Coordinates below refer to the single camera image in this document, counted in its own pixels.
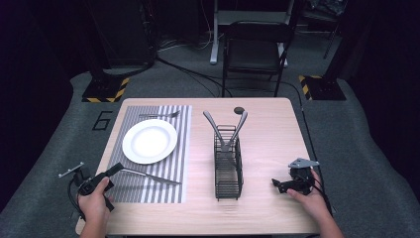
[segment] utensil holder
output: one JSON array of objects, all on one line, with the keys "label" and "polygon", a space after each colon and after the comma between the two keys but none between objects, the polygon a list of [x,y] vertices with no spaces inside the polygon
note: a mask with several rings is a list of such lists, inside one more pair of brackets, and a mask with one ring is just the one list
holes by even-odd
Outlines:
[{"label": "utensil holder", "polygon": [[[217,128],[225,142],[229,142],[236,130],[235,126],[230,125],[220,125]],[[214,135],[214,167],[216,198],[238,199],[244,183],[239,136],[230,145],[228,152],[222,152],[219,138]]]}]

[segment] light wood surface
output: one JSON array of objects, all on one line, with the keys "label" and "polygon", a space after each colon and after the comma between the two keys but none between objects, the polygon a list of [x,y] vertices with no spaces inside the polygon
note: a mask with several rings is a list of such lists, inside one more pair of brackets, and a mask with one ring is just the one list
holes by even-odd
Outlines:
[{"label": "light wood surface", "polygon": [[[271,179],[290,180],[297,158],[309,159],[286,98],[132,98],[120,109],[100,162],[106,171],[127,106],[192,105],[186,199],[183,203],[114,203],[110,235],[226,235],[318,232],[301,205],[280,194]],[[218,125],[237,125],[237,106],[248,111],[239,133],[244,186],[238,200],[215,197],[213,137],[207,110]],[[79,220],[79,234],[84,222]]]}]

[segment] plate rim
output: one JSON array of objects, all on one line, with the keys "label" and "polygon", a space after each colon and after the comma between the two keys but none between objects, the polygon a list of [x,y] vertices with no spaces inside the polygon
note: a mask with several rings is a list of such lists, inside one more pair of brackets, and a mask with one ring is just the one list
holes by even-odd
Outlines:
[{"label": "plate rim", "polygon": [[[145,124],[152,124],[151,126],[159,126],[163,130],[165,130],[169,135],[169,145],[166,148],[166,150],[164,150],[162,153],[160,153],[159,155],[154,156],[152,158],[150,158],[150,157],[139,157],[133,152],[133,150],[131,148],[131,142],[132,142],[134,136],[136,135],[135,131],[147,128],[147,127],[142,127],[142,125],[145,125]],[[156,162],[159,162],[159,161],[165,159],[167,156],[169,156],[170,153],[172,153],[173,150],[175,149],[177,141],[178,141],[178,135],[177,135],[176,129],[174,128],[174,126],[172,124],[168,123],[167,121],[163,121],[163,120],[159,120],[159,119],[144,120],[144,121],[141,121],[141,122],[137,123],[136,125],[134,125],[133,127],[131,127],[127,131],[126,135],[123,138],[123,143],[122,143],[123,154],[129,161],[131,161],[133,163],[140,164],[140,165],[150,165],[150,164],[154,164]]]}]

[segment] gray and white placemat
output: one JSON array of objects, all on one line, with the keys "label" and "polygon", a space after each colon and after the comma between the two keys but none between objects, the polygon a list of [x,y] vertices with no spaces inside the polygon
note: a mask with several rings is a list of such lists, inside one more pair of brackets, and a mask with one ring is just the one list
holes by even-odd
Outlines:
[{"label": "gray and white placemat", "polygon": [[[139,114],[166,114],[177,110],[180,110],[180,114],[174,118],[139,117]],[[107,192],[107,195],[112,196],[115,202],[180,203],[185,200],[191,110],[191,105],[129,106],[127,108],[108,169],[120,162],[124,168],[180,181],[182,184],[160,183],[144,176],[118,172],[111,177],[115,186]],[[170,123],[177,132],[177,145],[165,159],[151,165],[140,165],[127,159],[123,153],[122,144],[124,136],[133,126],[149,119],[160,119]]]}]

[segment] black wire basket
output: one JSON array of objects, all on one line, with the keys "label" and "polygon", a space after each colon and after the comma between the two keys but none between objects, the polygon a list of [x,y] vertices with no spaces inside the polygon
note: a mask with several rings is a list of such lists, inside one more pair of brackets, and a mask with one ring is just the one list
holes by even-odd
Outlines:
[{"label": "black wire basket", "polygon": [[[217,127],[225,143],[229,142],[236,127],[220,125]],[[222,151],[219,138],[214,136],[214,167],[216,198],[236,198],[241,196],[244,178],[242,174],[241,145],[239,136],[230,145],[229,150]]]}]

